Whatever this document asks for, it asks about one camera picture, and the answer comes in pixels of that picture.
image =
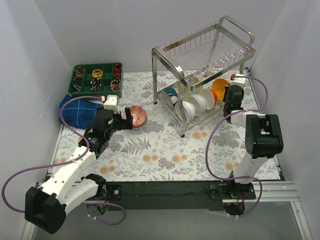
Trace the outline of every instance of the blue mug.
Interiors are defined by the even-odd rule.
[[[171,86],[162,89],[161,94],[170,108],[173,108],[178,102],[178,92]]]

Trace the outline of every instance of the gray floor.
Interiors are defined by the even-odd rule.
[[[117,221],[121,211],[104,217]],[[85,206],[74,209],[62,228],[50,235],[35,228],[33,240],[299,240],[302,239],[290,202],[261,202],[254,212],[235,220],[206,210],[128,210],[116,226],[87,217]]]

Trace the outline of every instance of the plaid cloth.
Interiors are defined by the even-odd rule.
[[[73,99],[73,97],[65,95],[64,99],[59,104],[59,112],[62,106],[70,99]],[[62,116],[69,126],[86,129],[94,124],[96,112],[99,107],[103,107],[103,105],[79,99],[69,103],[64,108]],[[58,116],[58,121],[62,124],[60,116]]]

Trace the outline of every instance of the rack handle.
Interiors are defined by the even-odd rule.
[[[242,31],[246,32],[250,36],[250,43],[249,44],[250,45],[254,44],[255,35],[249,28],[247,28],[245,25],[243,25],[242,23],[240,23],[239,21],[235,20],[233,17],[231,17],[229,15],[225,15],[225,16],[220,18],[219,23],[218,23],[220,26],[222,26],[222,23],[223,23],[224,19],[228,20],[230,23],[232,23],[236,27],[240,28]]]

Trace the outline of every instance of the yellow bowl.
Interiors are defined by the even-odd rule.
[[[214,80],[211,89],[216,92],[219,101],[224,99],[226,91],[225,86],[228,86],[229,84],[230,82],[224,78],[217,78]]]

